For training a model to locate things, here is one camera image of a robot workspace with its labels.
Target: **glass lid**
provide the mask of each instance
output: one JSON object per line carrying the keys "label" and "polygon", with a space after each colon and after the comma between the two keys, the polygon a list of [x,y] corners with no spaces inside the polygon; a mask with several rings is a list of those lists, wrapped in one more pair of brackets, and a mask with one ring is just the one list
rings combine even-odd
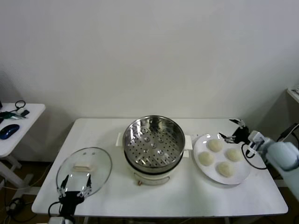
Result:
{"label": "glass lid", "polygon": [[90,196],[103,187],[111,170],[112,160],[104,149],[80,149],[61,164],[56,176],[57,190],[62,195],[78,191],[84,197]]}

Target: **table leg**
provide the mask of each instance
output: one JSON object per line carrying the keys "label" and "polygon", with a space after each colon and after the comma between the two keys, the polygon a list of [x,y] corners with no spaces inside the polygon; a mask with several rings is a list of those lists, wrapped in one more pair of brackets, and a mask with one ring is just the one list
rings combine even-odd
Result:
{"label": "table leg", "polygon": [[15,165],[15,167],[21,169],[22,165],[12,155],[8,155],[5,159],[9,161],[11,165]]}
{"label": "table leg", "polygon": [[84,217],[83,224],[88,224],[89,217]]}
{"label": "table leg", "polygon": [[229,217],[224,217],[224,224],[230,224]]}
{"label": "table leg", "polygon": [[13,171],[7,168],[7,166],[5,166],[2,162],[0,162],[0,175],[18,188],[24,188],[28,186],[24,184],[23,180],[19,178]]}

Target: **white wall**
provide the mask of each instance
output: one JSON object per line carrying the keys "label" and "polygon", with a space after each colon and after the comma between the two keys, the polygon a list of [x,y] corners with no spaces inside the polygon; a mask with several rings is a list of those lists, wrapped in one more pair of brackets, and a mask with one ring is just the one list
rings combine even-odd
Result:
{"label": "white wall", "polygon": [[299,82],[298,8],[297,0],[1,1],[2,70],[17,95],[47,106],[27,137],[36,148],[21,158],[54,158],[79,117],[260,126],[271,113],[280,117],[272,126],[288,126],[282,93]]}

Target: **white plate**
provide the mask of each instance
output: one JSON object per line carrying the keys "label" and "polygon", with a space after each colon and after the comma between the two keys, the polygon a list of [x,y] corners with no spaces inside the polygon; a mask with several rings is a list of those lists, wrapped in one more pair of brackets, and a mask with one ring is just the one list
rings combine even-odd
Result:
{"label": "white plate", "polygon": [[[207,143],[212,140],[212,139],[218,139],[219,141],[222,142],[222,150],[218,153],[213,152],[207,147]],[[219,134],[205,134],[201,136],[195,143],[194,149],[193,149],[193,155],[194,155],[194,160],[198,167],[204,172],[208,177],[213,179],[214,181],[217,181],[219,183],[223,184],[239,184],[243,182],[249,175],[251,166],[245,161],[245,159],[242,157],[241,161],[238,162],[232,162],[225,156],[225,152],[229,148],[237,148],[240,149],[241,151],[241,143],[240,144],[228,144],[224,141],[223,138]],[[210,152],[214,155],[215,161],[212,165],[206,167],[203,166],[199,159],[198,156],[201,152]],[[235,174],[232,177],[224,177],[221,174],[219,174],[216,170],[217,165],[220,162],[228,161],[230,162],[234,168],[235,168]]]}

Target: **floor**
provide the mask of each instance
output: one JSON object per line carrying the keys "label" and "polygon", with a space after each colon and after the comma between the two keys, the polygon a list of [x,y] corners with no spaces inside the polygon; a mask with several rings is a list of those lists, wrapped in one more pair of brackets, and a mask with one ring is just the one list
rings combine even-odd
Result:
{"label": "floor", "polygon": [[[33,173],[34,179],[31,183],[36,182],[44,173],[45,169],[49,170],[48,163],[41,163],[41,162],[21,162],[23,165],[21,169],[16,169],[15,173],[24,178],[26,174]],[[278,173],[270,169],[272,176],[278,176]],[[35,186],[41,186],[46,175],[38,182]],[[288,204],[289,211],[287,214],[280,215],[280,216],[268,216],[262,217],[261,219],[254,222],[254,224],[299,224],[299,217],[295,218],[299,215],[299,202],[295,199],[292,193],[289,191],[288,188],[281,188],[280,189],[283,197],[285,198],[286,203]],[[12,196],[14,195],[15,190],[7,189],[7,202],[10,201]],[[33,202],[35,196],[23,196],[25,202]],[[22,221],[33,217],[34,213],[31,211],[31,204],[28,204],[17,216],[15,219]],[[4,219],[6,218],[6,212],[4,209],[4,189],[0,191],[0,224],[3,224]],[[28,224],[37,224],[37,223],[47,223],[49,218],[44,215],[37,215],[32,220],[25,222]],[[76,217],[77,223],[83,223],[83,217]],[[192,219],[122,219],[122,218],[90,218],[89,224],[141,224],[146,222],[146,224],[224,224],[223,218],[192,218]],[[17,224],[14,220],[7,219],[5,224]]]}

